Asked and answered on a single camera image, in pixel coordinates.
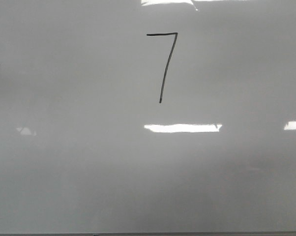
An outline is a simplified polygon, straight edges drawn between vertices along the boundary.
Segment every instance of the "handwritten number 7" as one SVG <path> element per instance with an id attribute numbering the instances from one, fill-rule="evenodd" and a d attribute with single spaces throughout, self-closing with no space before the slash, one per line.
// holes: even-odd
<path id="1" fill-rule="evenodd" d="M 172 48 L 171 48 L 171 52 L 169 54 L 169 58 L 168 58 L 168 61 L 167 61 L 166 69 L 165 69 L 164 75 L 163 75 L 163 81 L 162 81 L 162 87 L 161 87 L 159 103 L 162 102 L 163 89 L 164 89 L 164 84 L 166 82 L 167 71 L 168 71 L 169 63 L 170 63 L 171 56 L 172 56 L 172 53 L 173 53 L 173 49 L 174 49 L 174 47 L 176 45 L 176 41 L 177 41 L 177 38 L 178 38 L 178 33 L 174 32 L 174 33 L 149 33 L 149 34 L 147 34 L 147 36 L 165 36 L 165 35 L 175 35 L 175 36 L 174 36 L 174 41 L 173 41 L 173 45 L 172 45 Z"/>

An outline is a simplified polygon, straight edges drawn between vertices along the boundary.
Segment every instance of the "white surface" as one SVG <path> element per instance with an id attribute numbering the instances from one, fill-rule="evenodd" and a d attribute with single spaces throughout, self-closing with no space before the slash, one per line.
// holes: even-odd
<path id="1" fill-rule="evenodd" d="M 296 0 L 192 2 L 0 0 L 0 233 L 296 230 Z"/>

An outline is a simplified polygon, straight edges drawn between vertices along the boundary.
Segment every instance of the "number 7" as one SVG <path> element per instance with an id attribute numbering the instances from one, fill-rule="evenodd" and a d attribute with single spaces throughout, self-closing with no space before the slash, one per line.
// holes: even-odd
<path id="1" fill-rule="evenodd" d="M 172 56 L 172 53 L 173 53 L 173 49 L 174 49 L 174 47 L 176 45 L 176 41 L 177 41 L 177 38 L 178 38 L 178 33 L 177 32 L 174 32 L 174 33 L 149 33 L 149 34 L 147 34 L 147 36 L 165 36 L 165 35 L 175 35 L 175 37 L 174 37 L 174 41 L 173 41 L 173 45 L 172 45 L 172 48 L 171 48 L 171 52 L 169 54 L 169 58 L 168 58 L 168 61 L 167 61 L 166 69 L 165 69 L 164 75 L 163 75 L 163 81 L 162 81 L 162 87 L 161 87 L 161 93 L 160 93 L 159 103 L 162 102 L 162 95 L 163 95 L 164 84 L 166 82 L 167 71 L 168 71 L 169 63 L 170 63 L 171 56 Z"/>

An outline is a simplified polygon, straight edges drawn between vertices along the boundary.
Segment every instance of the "whiteboard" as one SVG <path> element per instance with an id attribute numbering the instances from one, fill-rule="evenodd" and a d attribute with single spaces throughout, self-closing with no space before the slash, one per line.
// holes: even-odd
<path id="1" fill-rule="evenodd" d="M 296 231 L 296 0 L 0 1 L 0 233 L 237 231 Z"/>

